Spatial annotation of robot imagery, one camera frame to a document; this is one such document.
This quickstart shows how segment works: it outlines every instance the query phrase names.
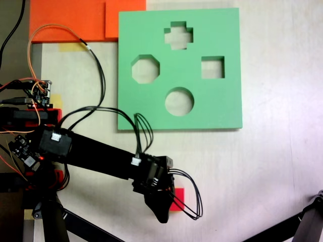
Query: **square hole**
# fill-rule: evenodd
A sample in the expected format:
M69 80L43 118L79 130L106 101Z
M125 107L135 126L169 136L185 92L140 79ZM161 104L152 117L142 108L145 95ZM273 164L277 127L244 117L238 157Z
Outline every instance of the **square hole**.
M202 79L224 78L224 56L203 56L201 69Z

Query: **yellow tape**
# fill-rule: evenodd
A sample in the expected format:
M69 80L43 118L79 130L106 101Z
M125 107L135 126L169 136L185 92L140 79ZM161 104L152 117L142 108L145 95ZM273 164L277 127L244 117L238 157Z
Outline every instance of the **yellow tape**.
M53 104L54 108L63 108L63 101L60 94L51 94L50 95L50 102Z
M24 219L25 220L33 220L34 219L34 217L32 216L32 209L25 209Z
M87 51L83 43L59 43L59 52Z

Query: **circular hole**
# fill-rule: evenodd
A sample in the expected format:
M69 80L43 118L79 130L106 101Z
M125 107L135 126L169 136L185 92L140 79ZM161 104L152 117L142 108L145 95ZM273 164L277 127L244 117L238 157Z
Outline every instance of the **circular hole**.
M192 93L183 87L172 89L165 100L167 111L174 116L184 116L188 114L194 106Z

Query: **octagonal hole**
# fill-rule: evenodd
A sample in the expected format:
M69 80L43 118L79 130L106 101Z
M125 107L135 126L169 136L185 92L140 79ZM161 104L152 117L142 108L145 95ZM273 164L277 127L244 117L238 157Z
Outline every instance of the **octagonal hole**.
M132 78L139 84L153 83L160 74L160 63L151 54L141 54L132 62Z
M192 93L184 87L172 89L165 100L167 111L174 116L184 116L188 114L194 106Z

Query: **circuit board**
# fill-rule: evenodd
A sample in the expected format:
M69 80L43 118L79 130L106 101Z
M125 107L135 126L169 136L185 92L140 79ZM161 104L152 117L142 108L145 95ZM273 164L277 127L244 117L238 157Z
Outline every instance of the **circuit board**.
M37 171L42 157L38 153L31 152L29 147L28 140L21 135L15 138L15 142L9 143L11 152L21 159L29 169Z
M45 90L45 92L42 92L38 86L35 87L33 91L33 95L35 99L46 108L53 108L53 105L50 103L50 87L51 87L51 81L46 80L45 84L40 84L41 87ZM32 104L28 104L28 108L33 108Z

